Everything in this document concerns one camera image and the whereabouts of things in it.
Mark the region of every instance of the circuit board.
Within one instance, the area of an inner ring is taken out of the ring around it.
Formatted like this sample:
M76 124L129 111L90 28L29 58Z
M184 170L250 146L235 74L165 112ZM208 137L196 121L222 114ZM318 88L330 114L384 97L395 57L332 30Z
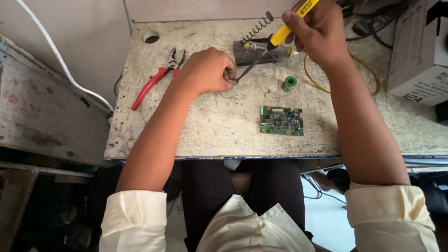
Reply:
M302 110L269 106L261 107L260 132L303 136Z

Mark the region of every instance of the hand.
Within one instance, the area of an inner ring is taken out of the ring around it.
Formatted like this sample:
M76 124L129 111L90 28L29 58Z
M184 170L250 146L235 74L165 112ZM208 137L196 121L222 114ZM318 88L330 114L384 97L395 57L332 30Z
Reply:
M283 13L283 22L292 30L285 43L294 40L297 51L304 50L324 71L352 61L345 42L341 8L330 0L320 0L301 18L295 12L304 2L300 0L292 11Z
M173 82L179 83L194 95L225 92L235 85L235 63L224 51L210 47L193 53Z

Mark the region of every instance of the solder wire spool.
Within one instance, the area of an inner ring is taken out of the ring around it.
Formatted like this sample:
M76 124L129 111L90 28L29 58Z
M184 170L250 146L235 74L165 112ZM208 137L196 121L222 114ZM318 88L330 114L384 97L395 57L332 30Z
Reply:
M283 85L281 86L281 88L285 91L285 92L291 92L294 89L294 86L297 84L297 80L296 78L294 78L293 76L288 76L286 77L286 79L283 82Z

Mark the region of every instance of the yellow cable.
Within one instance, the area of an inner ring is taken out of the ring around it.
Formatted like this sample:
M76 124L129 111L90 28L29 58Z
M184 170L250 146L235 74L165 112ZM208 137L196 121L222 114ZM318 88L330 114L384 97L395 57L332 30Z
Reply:
M322 85L320 85L319 83L317 83L317 82L311 77L311 75L308 73L308 70L306 69L306 57L307 57L307 56L308 56L308 55L305 54L305 57L303 58L303 69L305 70L305 74L308 76L308 78L310 79L310 81L311 81L312 83L314 83L314 85L318 86L320 89L324 90L324 91L327 92L327 93L331 93L331 91L330 91L329 89L324 88ZM361 63L363 66L365 66L365 67L366 67L366 68L373 74L373 76L375 76L376 89L375 89L375 92L372 94L372 97L375 97L375 96L379 93L379 91L381 90L381 82L379 81L378 74L375 72L375 70L374 70L371 66L369 66L366 62L364 62L364 61L361 60L360 58L354 56L353 54L350 54L350 56L351 56L354 60L358 61L358 62Z

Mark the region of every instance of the white cardboard box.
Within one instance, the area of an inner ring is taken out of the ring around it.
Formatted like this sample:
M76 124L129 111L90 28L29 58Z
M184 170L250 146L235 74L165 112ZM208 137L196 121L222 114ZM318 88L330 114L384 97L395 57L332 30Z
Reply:
M388 93L428 106L448 100L447 1L419 0L398 19Z

